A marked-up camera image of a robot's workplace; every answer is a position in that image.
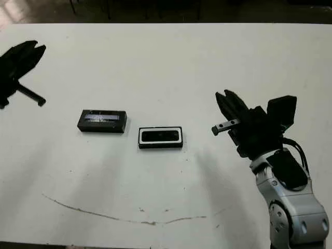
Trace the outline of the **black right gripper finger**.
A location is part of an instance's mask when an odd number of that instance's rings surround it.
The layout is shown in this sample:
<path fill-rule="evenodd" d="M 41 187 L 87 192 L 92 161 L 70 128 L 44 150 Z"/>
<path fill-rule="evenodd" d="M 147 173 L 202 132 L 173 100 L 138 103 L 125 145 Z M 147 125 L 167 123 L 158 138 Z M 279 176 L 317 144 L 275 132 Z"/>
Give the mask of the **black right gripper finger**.
<path fill-rule="evenodd" d="M 236 118 L 239 117 L 242 112 L 248 111 L 248 107 L 237 94 L 230 90 L 224 90 L 224 93 L 236 114 Z"/>
<path fill-rule="evenodd" d="M 224 117 L 227 120 L 233 120 L 236 119 L 236 114 L 233 111 L 233 108 L 226 98 L 226 96 L 220 94 L 219 92 L 215 93 L 217 105 L 221 111 L 221 113 L 224 115 Z"/>

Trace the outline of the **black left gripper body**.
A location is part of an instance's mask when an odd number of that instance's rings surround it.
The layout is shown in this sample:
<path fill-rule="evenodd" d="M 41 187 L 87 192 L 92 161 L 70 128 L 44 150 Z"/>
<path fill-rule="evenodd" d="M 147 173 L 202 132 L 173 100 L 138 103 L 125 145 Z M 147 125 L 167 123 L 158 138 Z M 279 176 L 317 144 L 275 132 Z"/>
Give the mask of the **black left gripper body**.
<path fill-rule="evenodd" d="M 1 56 L 1 109 L 9 104 L 8 98 L 17 91 L 36 101 L 38 106 L 43 106 L 46 99 L 20 84 L 19 78 L 15 78 L 15 70 L 16 66 L 5 68 L 5 54 L 3 54 Z"/>

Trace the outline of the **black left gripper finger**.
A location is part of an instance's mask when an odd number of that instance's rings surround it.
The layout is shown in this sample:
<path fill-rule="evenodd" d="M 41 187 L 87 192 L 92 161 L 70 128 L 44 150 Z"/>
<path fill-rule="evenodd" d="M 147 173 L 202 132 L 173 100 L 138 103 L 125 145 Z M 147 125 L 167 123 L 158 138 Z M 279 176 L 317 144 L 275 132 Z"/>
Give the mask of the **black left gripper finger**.
<path fill-rule="evenodd" d="M 31 55 L 36 45 L 36 40 L 28 40 L 11 47 L 7 52 L 5 52 L 5 68 L 11 68 L 15 66 L 34 68 L 36 64 L 31 58 Z"/>
<path fill-rule="evenodd" d="M 15 78 L 21 78 L 31 71 L 40 61 L 46 46 L 26 48 L 16 62 Z"/>

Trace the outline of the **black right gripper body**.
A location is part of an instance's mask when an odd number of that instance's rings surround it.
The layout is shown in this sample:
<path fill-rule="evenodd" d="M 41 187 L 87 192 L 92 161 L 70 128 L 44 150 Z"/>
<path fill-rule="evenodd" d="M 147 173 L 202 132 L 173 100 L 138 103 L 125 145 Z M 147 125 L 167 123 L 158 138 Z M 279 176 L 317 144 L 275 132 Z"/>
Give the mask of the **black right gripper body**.
<path fill-rule="evenodd" d="M 282 132 L 267 113 L 257 106 L 242 109 L 226 115 L 227 122 L 212 127 L 215 136 L 228 131 L 242 158 L 258 158 L 273 150 L 282 148 Z"/>

